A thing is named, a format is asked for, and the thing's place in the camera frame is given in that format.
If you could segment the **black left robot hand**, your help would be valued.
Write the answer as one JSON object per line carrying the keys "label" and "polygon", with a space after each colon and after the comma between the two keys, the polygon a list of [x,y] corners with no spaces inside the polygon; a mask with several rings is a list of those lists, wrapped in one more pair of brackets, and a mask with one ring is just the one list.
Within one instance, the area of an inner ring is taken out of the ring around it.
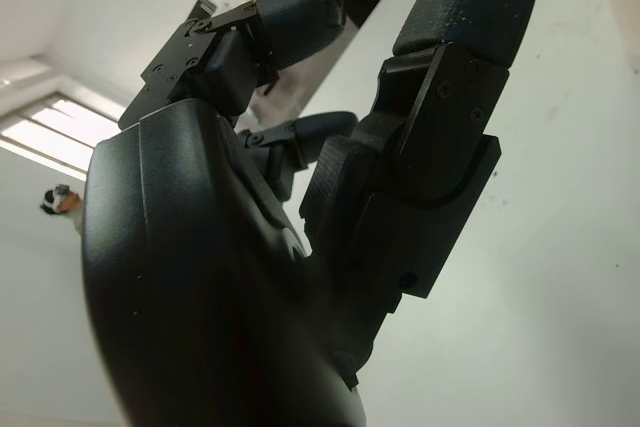
{"label": "black left robot hand", "polygon": [[428,296],[500,157],[485,133],[535,0],[417,0],[370,113],[236,132],[343,0],[181,24],[94,150],[82,267],[133,426],[362,426],[386,316]]}

